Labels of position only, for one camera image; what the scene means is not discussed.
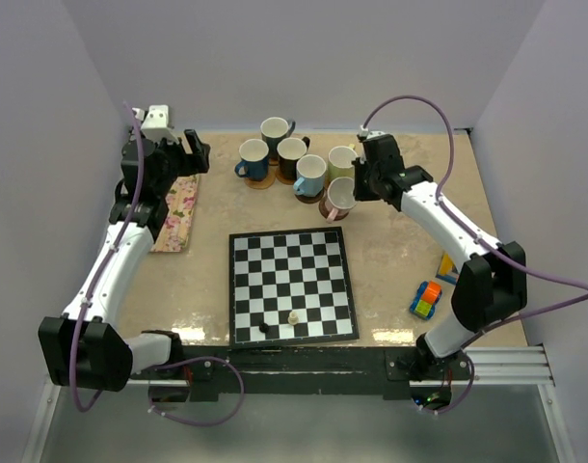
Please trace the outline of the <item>light blue mug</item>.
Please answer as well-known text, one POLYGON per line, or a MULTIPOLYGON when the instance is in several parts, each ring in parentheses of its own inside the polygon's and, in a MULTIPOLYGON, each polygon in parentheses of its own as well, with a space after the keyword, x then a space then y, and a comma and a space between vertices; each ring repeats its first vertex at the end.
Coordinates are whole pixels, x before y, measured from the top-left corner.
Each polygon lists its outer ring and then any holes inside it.
POLYGON ((297 197, 314 198, 319 195, 325 184, 327 173, 326 161, 315 154, 306 154, 296 164, 297 178, 293 190, 297 197))

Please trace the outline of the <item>pink mug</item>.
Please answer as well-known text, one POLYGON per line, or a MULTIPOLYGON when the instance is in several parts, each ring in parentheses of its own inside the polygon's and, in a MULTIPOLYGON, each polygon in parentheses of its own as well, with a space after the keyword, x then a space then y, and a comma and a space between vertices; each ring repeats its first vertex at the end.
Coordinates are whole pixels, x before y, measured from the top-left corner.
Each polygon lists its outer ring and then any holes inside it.
POLYGON ((337 178, 330 183, 323 201, 328 201, 332 207, 350 212, 357 204, 354 188, 355 181, 352 178, 337 178))

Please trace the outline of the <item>green mug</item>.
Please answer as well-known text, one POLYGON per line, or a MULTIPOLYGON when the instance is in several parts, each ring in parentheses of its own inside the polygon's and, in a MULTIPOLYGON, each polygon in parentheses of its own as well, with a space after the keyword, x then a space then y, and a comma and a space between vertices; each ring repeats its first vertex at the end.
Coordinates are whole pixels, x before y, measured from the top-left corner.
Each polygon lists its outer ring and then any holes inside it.
POLYGON ((355 176, 353 162, 357 159, 358 155, 353 145, 332 148, 328 155, 328 182, 340 177, 353 178, 355 176))

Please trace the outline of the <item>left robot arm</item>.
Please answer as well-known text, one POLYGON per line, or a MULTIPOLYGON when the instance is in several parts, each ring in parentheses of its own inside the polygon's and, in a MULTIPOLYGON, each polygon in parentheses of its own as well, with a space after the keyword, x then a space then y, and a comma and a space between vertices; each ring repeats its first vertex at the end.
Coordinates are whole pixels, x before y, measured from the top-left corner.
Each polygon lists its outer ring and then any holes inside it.
POLYGON ((193 129, 173 141, 143 136, 122 147, 122 179, 97 261, 63 313, 45 317, 38 329, 54 384, 117 392, 147 368, 164 378, 184 370, 178 335, 148 330, 125 340, 115 325, 139 265, 166 222, 167 194, 178 178, 207 173, 209 153, 193 129))

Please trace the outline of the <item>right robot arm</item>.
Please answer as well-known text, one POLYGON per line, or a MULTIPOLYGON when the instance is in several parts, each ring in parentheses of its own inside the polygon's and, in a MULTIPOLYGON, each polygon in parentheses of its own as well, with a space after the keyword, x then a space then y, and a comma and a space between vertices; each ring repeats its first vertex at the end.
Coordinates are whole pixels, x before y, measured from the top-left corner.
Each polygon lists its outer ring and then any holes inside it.
POLYGON ((525 264, 516 242, 503 244, 479 230, 461 211, 437 193, 438 185, 422 167, 407 167, 396 139, 375 131, 357 136, 363 153, 353 162, 354 196, 359 202, 382 200, 417 222, 449 255, 458 272, 451 313, 416 340, 413 378, 438 378, 466 343, 488 326, 523 309, 526 275, 505 262, 525 264))

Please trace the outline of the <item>dark walnut coaster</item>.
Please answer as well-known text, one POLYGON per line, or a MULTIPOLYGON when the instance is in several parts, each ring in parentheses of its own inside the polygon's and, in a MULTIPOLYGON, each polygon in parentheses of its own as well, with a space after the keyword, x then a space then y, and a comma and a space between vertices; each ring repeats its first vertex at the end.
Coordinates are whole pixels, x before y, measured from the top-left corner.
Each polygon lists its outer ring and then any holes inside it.
POLYGON ((305 195, 296 195, 295 198, 304 204, 315 204, 318 203, 324 196, 324 191, 320 191, 317 195, 310 197, 305 195))
POLYGON ((318 210, 328 223, 340 221, 343 218, 345 218, 349 213, 349 211, 346 209, 332 207, 332 205, 328 201, 320 202, 318 210))

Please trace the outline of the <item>teal grey mug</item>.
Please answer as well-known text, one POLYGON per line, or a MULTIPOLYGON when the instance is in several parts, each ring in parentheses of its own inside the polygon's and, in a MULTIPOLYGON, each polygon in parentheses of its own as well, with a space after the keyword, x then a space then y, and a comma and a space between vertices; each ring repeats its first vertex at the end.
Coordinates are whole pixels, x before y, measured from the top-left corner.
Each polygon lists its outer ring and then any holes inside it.
POLYGON ((291 136, 296 127, 294 120, 287 120, 281 117, 270 117, 260 125, 262 140, 269 148, 269 158, 277 157, 279 143, 291 136))

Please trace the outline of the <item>woven rattan coaster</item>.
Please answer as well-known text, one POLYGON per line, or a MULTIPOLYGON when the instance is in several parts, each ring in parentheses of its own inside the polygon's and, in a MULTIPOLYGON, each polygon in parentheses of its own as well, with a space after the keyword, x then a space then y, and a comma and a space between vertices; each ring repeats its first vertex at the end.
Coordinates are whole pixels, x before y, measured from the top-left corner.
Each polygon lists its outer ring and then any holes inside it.
POLYGON ((276 180, 276 176, 273 172, 270 172, 264 179, 262 180, 253 180, 249 177, 244 178, 245 184, 254 190, 265 190, 270 188, 276 180))

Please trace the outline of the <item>dark blue mug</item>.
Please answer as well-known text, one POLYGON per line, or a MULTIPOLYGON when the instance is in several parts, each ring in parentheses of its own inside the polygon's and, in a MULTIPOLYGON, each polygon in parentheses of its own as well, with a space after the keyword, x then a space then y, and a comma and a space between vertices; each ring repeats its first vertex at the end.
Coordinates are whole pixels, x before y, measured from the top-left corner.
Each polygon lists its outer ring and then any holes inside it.
POLYGON ((269 147, 261 139, 250 139, 239 147, 240 161, 234 173, 250 181, 262 181, 269 172, 269 147))

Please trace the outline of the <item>black mug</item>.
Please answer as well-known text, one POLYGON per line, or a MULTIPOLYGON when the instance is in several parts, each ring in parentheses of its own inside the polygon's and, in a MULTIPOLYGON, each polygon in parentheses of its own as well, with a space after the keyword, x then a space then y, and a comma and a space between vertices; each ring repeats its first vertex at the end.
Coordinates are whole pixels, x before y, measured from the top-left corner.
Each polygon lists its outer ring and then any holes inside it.
POLYGON ((310 146, 308 137, 288 137, 278 144, 279 172, 281 176, 291 182, 297 179, 297 163, 307 154, 310 146))

